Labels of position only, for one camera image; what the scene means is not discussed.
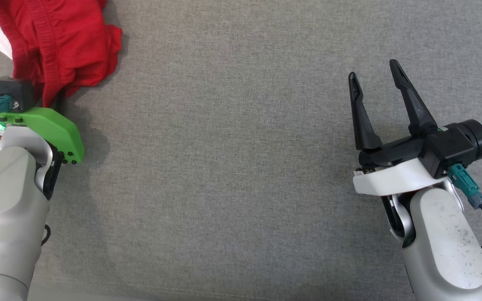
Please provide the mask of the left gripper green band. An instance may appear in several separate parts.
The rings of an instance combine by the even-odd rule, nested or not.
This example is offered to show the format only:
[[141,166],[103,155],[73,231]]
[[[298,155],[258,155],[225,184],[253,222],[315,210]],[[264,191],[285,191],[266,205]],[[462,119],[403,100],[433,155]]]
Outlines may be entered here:
[[78,127],[68,118],[50,108],[31,108],[25,112],[0,114],[6,124],[25,126],[64,153],[71,164],[82,162],[85,148]]

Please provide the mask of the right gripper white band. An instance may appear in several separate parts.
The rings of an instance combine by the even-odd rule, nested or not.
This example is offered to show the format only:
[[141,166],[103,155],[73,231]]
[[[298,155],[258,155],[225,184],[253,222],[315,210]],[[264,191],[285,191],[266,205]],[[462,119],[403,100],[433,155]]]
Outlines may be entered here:
[[[414,85],[396,59],[390,60],[395,86],[400,90],[410,124],[410,135],[429,135],[438,125]],[[421,190],[448,178],[435,179],[420,162],[418,155],[423,140],[405,137],[382,145],[375,133],[363,103],[363,90],[354,72],[348,75],[354,142],[360,170],[353,176],[356,193],[370,196],[391,196]]]

